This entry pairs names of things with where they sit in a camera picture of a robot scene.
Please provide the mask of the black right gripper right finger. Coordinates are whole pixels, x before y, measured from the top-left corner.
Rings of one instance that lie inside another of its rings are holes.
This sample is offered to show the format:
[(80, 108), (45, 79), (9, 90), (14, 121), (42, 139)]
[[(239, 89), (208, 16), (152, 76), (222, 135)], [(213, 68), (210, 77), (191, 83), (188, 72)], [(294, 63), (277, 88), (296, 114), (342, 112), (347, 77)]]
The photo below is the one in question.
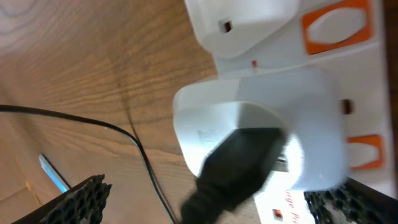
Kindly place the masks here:
[(303, 196), (315, 223), (397, 224), (397, 200), (351, 178)]

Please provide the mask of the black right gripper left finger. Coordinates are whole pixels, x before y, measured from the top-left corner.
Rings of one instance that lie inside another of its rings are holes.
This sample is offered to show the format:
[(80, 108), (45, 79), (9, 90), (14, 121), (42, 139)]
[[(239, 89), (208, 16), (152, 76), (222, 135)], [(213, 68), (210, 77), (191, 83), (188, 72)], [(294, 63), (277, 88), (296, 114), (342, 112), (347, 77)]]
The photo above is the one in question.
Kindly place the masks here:
[(93, 175), (13, 224), (100, 224), (112, 185)]

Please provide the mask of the cyan screen Galaxy smartphone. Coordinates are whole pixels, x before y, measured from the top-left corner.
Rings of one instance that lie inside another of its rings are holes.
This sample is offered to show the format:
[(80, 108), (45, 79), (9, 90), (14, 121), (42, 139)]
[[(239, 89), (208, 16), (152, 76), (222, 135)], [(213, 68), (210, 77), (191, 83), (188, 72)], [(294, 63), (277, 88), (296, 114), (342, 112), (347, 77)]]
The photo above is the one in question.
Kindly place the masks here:
[(54, 168), (54, 166), (43, 154), (39, 155), (39, 162), (43, 171), (61, 191), (61, 193), (65, 193), (70, 190), (70, 185), (64, 180), (64, 178), (59, 174), (59, 172)]

